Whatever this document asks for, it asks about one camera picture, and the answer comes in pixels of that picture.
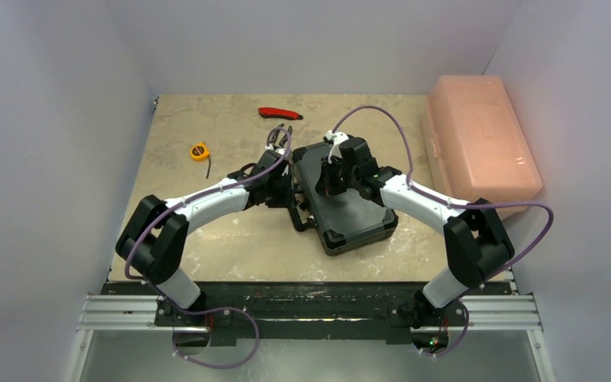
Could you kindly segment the black poker set case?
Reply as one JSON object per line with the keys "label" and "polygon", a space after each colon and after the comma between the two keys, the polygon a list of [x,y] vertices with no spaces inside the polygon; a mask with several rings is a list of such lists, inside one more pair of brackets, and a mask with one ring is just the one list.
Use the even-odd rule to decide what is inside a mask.
{"label": "black poker set case", "polygon": [[354,189],[336,196],[316,190],[321,159],[328,152],[328,145],[319,142],[292,153],[292,196],[287,210],[294,228],[299,232],[314,229],[329,256],[390,238],[399,223],[394,210],[365,200]]}

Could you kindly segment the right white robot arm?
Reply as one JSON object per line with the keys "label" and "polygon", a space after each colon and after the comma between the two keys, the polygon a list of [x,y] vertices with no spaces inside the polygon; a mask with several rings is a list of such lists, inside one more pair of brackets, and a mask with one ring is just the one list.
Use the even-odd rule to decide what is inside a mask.
{"label": "right white robot arm", "polygon": [[329,153],[321,160],[320,190],[333,196],[354,189],[365,200],[403,212],[444,238],[446,267],[422,288],[414,304],[421,322],[435,323],[449,303],[494,276],[514,256],[501,219],[487,200],[448,201],[400,170],[378,166],[363,138],[328,133],[324,140]]}

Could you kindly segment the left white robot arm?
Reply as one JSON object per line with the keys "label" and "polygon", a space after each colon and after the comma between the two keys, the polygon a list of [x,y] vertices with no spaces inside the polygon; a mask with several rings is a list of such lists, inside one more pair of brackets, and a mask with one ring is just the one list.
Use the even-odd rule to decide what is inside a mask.
{"label": "left white robot arm", "polygon": [[185,325],[198,324],[205,315],[203,293],[181,268],[188,235],[257,205],[282,206],[290,186],[289,156],[287,149],[265,150],[252,170],[229,173],[196,193],[167,200],[143,197],[117,240],[116,254],[175,304],[174,314]]}

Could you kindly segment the black grey pliers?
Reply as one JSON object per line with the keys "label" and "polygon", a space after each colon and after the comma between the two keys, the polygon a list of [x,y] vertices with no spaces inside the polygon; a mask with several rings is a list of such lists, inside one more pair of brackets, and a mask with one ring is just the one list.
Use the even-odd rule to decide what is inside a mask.
{"label": "black grey pliers", "polygon": [[292,132],[293,129],[291,125],[286,126],[284,123],[280,123],[270,131],[267,137],[266,149],[274,150],[278,154],[284,154]]}

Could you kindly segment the red utility knife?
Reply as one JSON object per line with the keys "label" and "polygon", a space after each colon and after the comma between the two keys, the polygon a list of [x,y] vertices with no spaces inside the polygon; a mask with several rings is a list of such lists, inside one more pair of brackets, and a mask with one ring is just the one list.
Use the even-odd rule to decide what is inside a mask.
{"label": "red utility knife", "polygon": [[258,113],[264,119],[303,120],[303,115],[296,111],[276,107],[259,107]]}

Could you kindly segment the yellow tape measure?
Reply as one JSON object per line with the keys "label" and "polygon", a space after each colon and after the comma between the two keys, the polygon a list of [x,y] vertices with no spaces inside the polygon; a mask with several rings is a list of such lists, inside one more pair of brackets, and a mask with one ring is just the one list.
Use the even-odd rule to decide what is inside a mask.
{"label": "yellow tape measure", "polygon": [[191,147],[189,155],[195,162],[207,162],[205,178],[208,179],[212,167],[212,159],[208,146],[204,142],[199,142]]}

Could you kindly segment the pink plastic storage bin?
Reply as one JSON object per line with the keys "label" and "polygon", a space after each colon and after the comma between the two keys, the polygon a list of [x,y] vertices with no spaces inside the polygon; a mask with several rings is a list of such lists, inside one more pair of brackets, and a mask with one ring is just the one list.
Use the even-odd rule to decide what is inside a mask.
{"label": "pink plastic storage bin", "polygon": [[498,76],[440,76],[427,96],[422,135],[434,189],[492,203],[530,201],[539,171]]}

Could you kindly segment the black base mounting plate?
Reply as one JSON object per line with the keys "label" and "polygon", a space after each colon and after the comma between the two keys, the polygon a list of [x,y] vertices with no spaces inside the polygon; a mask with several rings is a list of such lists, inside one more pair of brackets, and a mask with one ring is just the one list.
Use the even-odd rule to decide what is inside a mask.
{"label": "black base mounting plate", "polygon": [[202,282],[187,313],[157,301],[149,323],[201,329],[213,346],[239,339],[376,340],[410,344],[465,324],[465,306],[431,310],[422,282]]}

